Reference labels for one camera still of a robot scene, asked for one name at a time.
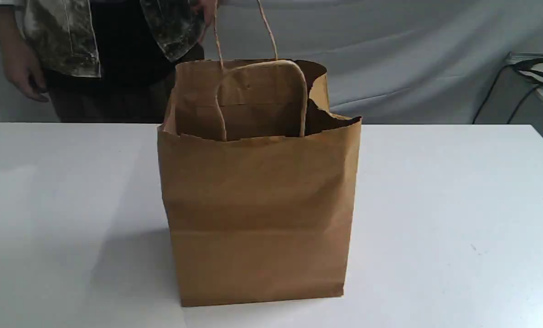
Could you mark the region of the person's right hand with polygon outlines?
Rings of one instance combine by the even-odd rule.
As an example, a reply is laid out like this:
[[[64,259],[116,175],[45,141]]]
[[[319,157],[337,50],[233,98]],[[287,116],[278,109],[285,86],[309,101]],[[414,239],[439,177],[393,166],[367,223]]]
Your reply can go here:
[[[3,41],[0,53],[5,77],[18,91],[36,102],[50,101],[46,97],[46,82],[40,62],[25,40]]]

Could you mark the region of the person's left hand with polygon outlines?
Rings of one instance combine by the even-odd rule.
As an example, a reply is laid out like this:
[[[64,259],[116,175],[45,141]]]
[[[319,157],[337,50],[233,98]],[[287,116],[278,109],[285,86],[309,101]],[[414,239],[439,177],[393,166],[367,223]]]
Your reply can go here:
[[[214,21],[214,16],[219,7],[218,0],[191,0],[190,1],[192,10],[196,13],[200,13],[204,19],[204,28],[202,29],[201,35],[198,38],[198,42],[202,43],[208,28]]]

